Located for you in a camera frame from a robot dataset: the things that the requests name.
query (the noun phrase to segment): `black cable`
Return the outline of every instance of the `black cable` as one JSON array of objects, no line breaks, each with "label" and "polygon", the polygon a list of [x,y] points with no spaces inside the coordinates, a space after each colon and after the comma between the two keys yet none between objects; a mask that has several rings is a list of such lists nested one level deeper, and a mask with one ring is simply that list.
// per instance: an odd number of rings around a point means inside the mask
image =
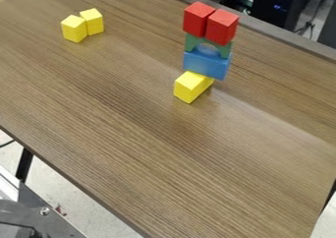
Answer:
[{"label": "black cable", "polygon": [[312,39],[312,32],[313,32],[313,29],[315,28],[315,24],[313,24],[311,27],[310,27],[310,37],[309,39]]},{"label": "black cable", "polygon": [[306,30],[308,30],[309,28],[311,28],[311,29],[313,30],[313,27],[315,27],[315,24],[313,24],[312,22],[315,20],[317,14],[318,14],[318,11],[319,11],[319,9],[321,8],[321,6],[323,5],[324,1],[325,1],[325,0],[319,0],[318,5],[317,5],[317,7],[316,7],[316,9],[315,9],[315,12],[313,13],[313,15],[312,15],[312,17],[310,18],[310,20],[307,21],[307,22],[305,23],[305,25],[304,25],[302,28],[295,30],[294,33],[300,32],[300,34],[302,35],[302,34],[304,34],[304,33],[306,32]]},{"label": "black cable", "polygon": [[7,142],[6,144],[3,144],[0,146],[0,148],[6,147],[8,145],[10,145],[11,143],[13,143],[15,140],[11,140],[10,142]]}]

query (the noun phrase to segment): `red block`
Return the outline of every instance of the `red block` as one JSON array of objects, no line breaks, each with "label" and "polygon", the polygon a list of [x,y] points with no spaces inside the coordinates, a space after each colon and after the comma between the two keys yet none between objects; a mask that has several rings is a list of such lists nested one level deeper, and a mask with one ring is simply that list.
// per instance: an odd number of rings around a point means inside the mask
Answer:
[{"label": "red block", "polygon": [[215,11],[214,8],[195,2],[185,9],[183,30],[197,37],[205,36],[207,18]]},{"label": "red block", "polygon": [[205,37],[217,44],[227,44],[236,35],[238,19],[238,15],[218,9],[207,19]]}]

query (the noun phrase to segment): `table leg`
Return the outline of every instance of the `table leg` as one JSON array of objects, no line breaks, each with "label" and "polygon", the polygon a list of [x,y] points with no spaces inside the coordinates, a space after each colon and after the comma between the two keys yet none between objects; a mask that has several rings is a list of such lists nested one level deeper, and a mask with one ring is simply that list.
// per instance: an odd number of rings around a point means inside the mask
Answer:
[{"label": "table leg", "polygon": [[18,170],[16,173],[16,177],[22,182],[26,183],[28,173],[30,170],[31,162],[32,162],[33,154],[30,153],[29,150],[24,149],[21,154]]},{"label": "table leg", "polygon": [[332,188],[331,188],[331,190],[329,192],[328,198],[326,199],[324,207],[323,207],[323,209],[322,209],[321,212],[323,212],[324,209],[327,207],[328,203],[331,200],[331,197],[334,195],[335,192],[336,192],[336,180],[334,181],[334,184],[332,185]]}]

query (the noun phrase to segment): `floor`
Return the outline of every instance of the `floor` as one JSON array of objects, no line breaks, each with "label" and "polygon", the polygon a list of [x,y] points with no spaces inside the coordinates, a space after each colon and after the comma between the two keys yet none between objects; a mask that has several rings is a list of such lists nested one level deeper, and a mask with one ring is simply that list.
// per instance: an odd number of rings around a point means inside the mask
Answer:
[{"label": "floor", "polygon": [[[320,8],[312,33],[312,39],[316,40],[322,28],[323,22],[330,10],[332,0],[327,0]],[[318,0],[311,0],[304,10],[298,22],[298,28],[309,20],[314,12]],[[310,37],[308,30],[303,34]],[[10,138],[0,131],[0,145],[9,141]],[[12,174],[15,173],[20,158],[22,147],[17,143],[0,149],[0,165],[4,166]],[[53,207],[61,207],[66,215],[81,232],[88,238],[139,238],[133,229],[100,206],[81,190],[72,185],[38,158],[32,163],[31,173],[27,184],[45,201]],[[311,238],[336,237],[336,196],[333,197],[329,206],[319,218]]]}]

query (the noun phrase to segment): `screw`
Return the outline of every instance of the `screw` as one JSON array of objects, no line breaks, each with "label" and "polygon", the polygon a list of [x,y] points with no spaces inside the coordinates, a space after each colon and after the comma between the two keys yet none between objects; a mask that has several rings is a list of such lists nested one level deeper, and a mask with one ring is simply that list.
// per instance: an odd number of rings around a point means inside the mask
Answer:
[{"label": "screw", "polygon": [[50,212],[49,208],[42,208],[41,211],[39,212],[41,215],[48,215]]}]

